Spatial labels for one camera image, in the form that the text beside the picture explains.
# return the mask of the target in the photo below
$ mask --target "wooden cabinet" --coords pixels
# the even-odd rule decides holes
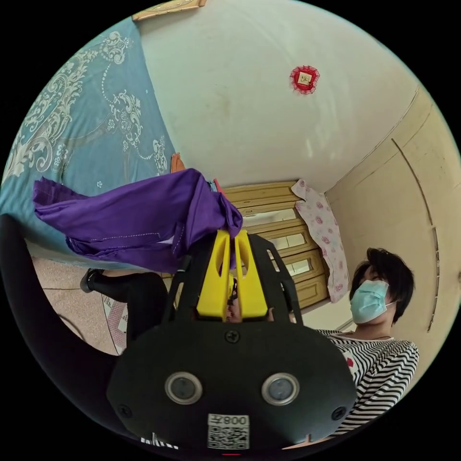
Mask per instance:
[[[300,307],[306,308],[328,297],[328,271],[321,250],[294,208],[299,199],[291,192],[293,184],[231,187],[224,193],[243,215],[243,228],[273,242],[293,277]]]

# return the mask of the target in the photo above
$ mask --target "person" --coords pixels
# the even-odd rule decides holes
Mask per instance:
[[[317,330],[344,355],[357,388],[355,405],[334,434],[316,442],[307,439],[286,449],[338,437],[372,421],[400,400],[414,376],[419,361],[418,348],[411,341],[393,338],[391,331],[412,298],[415,288],[413,273],[400,257],[382,248],[369,248],[366,256],[355,270],[349,294],[352,319],[357,325],[355,331]],[[146,306],[151,305],[146,303],[146,296],[155,291],[156,296],[161,292],[166,299],[166,288],[160,288],[159,284],[163,281],[154,273],[111,278],[90,269],[81,286],[85,292],[98,291],[116,301],[128,303],[129,347],[130,340],[151,328],[153,322],[160,322],[158,311],[146,312]],[[140,288],[145,285],[151,287],[151,293],[140,298]],[[136,309],[130,309],[130,304],[136,304]],[[131,312],[142,311],[145,313],[132,317]],[[273,320],[271,311],[267,320]],[[238,286],[234,286],[226,321],[242,321]]]

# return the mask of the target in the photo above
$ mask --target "face mask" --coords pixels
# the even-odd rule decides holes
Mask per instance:
[[[382,280],[365,280],[351,300],[352,318],[356,324],[367,323],[387,311],[385,297],[388,284]]]

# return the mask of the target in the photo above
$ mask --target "qr code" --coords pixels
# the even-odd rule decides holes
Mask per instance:
[[[208,448],[245,450],[250,447],[249,427],[208,427]]]

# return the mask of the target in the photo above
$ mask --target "blue bedspread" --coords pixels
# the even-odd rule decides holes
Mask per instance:
[[[94,267],[34,215],[34,181],[44,176],[98,195],[169,173],[173,153],[139,31],[128,18],[70,58],[33,103],[3,173],[0,213],[21,222],[32,256]],[[132,268],[110,262],[98,267]]]

